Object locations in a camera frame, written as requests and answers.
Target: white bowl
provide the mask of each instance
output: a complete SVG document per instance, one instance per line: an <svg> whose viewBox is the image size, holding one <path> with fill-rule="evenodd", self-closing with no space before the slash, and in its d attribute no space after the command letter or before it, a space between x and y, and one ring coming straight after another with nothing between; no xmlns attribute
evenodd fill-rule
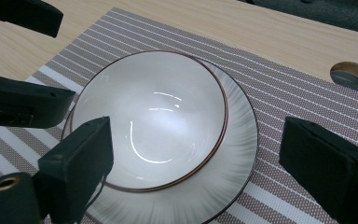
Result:
<svg viewBox="0 0 358 224"><path fill-rule="evenodd" d="M106 183L129 191L176 184L219 148L227 97L217 77L183 54L148 51L105 67L82 91L72 130L109 116L114 166Z"/></svg>

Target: ceramic plate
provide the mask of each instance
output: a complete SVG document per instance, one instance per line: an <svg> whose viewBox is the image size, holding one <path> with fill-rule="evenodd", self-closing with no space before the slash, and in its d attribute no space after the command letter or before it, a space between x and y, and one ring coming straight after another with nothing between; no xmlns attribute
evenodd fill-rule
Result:
<svg viewBox="0 0 358 224"><path fill-rule="evenodd" d="M202 169L172 187L126 192L104 187L88 210L101 223L203 223L225 211L242 193L254 168L258 146L255 113L241 87L223 70L204 62L228 98L225 138Z"/></svg>

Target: light wood surface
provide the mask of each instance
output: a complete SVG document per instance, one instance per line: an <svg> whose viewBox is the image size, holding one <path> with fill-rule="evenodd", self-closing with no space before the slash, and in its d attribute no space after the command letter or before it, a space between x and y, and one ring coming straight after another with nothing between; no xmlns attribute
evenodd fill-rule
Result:
<svg viewBox="0 0 358 224"><path fill-rule="evenodd" d="M250 51L331 81L358 63L358 33L235 0L46 0L64 14L57 38L0 21L0 76L24 80L112 7Z"/></svg>

